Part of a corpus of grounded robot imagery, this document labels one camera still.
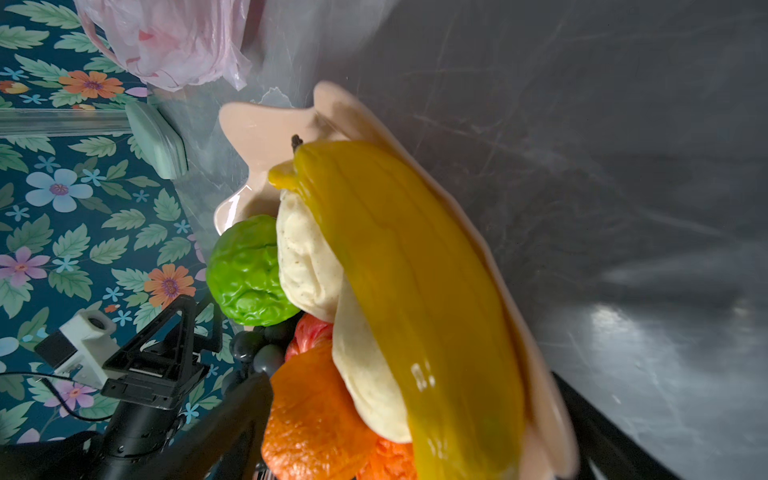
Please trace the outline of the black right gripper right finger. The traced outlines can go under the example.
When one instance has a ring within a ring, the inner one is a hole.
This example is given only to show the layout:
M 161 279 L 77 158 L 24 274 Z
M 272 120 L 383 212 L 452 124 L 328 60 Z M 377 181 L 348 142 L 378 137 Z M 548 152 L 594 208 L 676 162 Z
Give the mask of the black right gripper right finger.
M 579 469 L 572 479 L 680 480 L 562 377 L 553 377 L 565 401 L 574 427 Z

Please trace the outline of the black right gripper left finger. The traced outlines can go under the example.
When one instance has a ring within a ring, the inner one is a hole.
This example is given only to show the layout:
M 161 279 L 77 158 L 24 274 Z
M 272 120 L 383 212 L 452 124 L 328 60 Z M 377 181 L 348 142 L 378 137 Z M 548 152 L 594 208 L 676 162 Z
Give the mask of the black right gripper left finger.
M 180 441 L 149 463 L 151 479 L 251 479 L 262 461 L 262 442 L 273 391 L 267 374 L 235 388 Z

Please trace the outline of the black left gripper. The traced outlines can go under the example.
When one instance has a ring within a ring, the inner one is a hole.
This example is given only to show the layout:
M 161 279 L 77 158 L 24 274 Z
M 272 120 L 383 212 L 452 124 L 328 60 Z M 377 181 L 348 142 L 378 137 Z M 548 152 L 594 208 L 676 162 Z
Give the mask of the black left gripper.
M 210 323 L 206 334 L 195 327 Z M 201 352 L 220 353 L 224 314 L 211 294 L 181 295 L 105 363 L 115 373 L 101 394 L 117 407 L 100 440 L 98 462 L 147 462 L 180 429 L 180 410 L 209 371 Z

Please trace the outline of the fake dark grapes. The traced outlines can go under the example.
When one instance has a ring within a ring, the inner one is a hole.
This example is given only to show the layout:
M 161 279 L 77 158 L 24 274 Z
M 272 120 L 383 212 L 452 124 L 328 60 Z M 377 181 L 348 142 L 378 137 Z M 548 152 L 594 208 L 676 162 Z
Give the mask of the fake dark grapes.
M 279 324 L 238 332 L 227 352 L 235 367 L 222 381 L 222 394 L 226 397 L 251 376 L 266 374 L 271 377 L 285 362 L 289 344 L 294 338 L 302 312 Z

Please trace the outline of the fake orange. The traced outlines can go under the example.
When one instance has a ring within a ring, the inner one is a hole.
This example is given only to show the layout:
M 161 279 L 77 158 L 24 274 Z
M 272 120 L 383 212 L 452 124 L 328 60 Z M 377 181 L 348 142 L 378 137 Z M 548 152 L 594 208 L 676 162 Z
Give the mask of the fake orange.
M 271 377 L 262 457 L 278 479 L 353 479 L 378 435 L 358 415 L 329 344 L 301 353 Z
M 356 474 L 357 480 L 416 480 L 411 443 L 396 443 L 379 437 L 366 464 Z

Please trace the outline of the fake green lime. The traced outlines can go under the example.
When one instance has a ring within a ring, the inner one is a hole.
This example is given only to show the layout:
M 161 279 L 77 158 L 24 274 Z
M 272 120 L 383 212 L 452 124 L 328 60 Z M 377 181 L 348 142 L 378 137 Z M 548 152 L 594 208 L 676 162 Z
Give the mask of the fake green lime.
M 269 327 L 299 313 L 280 282 L 276 219 L 256 215 L 226 230 L 208 261 L 206 282 L 222 312 L 246 327 Z

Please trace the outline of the fake red strawberry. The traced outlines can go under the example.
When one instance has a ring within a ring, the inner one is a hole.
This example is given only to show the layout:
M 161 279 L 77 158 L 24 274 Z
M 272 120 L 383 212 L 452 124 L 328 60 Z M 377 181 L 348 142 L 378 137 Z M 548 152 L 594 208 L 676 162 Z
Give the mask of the fake red strawberry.
M 293 339 L 290 341 L 285 361 L 305 353 L 315 347 L 332 344 L 334 325 L 305 313 L 296 325 Z

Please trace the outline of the fake beige garlic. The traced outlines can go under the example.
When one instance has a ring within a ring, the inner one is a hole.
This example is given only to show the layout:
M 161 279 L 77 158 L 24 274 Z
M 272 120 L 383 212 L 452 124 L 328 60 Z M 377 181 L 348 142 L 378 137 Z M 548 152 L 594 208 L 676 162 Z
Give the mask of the fake beige garlic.
M 332 323 L 343 268 L 301 197 L 284 190 L 276 219 L 280 285 L 300 310 Z
M 410 443 L 400 388 L 347 280 L 341 284 L 334 320 L 332 358 L 367 427 L 391 442 Z

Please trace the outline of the pink scalloped bowl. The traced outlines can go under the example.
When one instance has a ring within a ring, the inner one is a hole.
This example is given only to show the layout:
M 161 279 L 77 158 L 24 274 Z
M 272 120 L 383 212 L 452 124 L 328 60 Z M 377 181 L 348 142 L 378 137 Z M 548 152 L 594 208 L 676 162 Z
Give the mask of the pink scalloped bowl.
M 249 174 L 216 228 L 301 196 L 400 388 L 421 478 L 577 473 L 564 401 L 487 243 L 368 108 L 322 82 L 309 108 L 232 102 L 218 119 Z

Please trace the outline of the fake yellow banana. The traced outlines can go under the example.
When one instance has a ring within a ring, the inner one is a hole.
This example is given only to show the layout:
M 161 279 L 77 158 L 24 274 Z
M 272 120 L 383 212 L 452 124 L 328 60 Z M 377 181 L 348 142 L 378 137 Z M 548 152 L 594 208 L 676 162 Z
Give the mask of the fake yellow banana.
M 360 141 L 272 168 L 340 261 L 398 384 L 423 479 L 516 479 L 525 389 L 499 290 L 422 178 Z

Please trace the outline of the pink plastic bag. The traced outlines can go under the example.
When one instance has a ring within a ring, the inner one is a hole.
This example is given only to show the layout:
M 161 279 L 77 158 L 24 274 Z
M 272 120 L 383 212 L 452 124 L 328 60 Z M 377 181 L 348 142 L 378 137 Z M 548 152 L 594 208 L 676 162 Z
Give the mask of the pink plastic bag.
M 169 92 L 225 79 L 246 85 L 248 1 L 77 1 L 97 49 L 142 82 Z

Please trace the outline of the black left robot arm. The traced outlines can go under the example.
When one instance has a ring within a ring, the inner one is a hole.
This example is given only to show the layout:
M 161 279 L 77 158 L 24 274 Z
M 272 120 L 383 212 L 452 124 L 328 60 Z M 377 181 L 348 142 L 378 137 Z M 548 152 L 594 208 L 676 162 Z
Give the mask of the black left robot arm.
M 224 316 L 212 297 L 180 295 L 124 345 L 105 314 L 80 310 L 35 352 L 53 368 L 40 374 L 100 391 L 117 405 L 111 414 L 82 415 L 106 422 L 61 441 L 1 449 L 5 479 L 133 479 L 169 446 L 185 423 L 187 398 L 210 370 L 204 351 L 222 349 Z

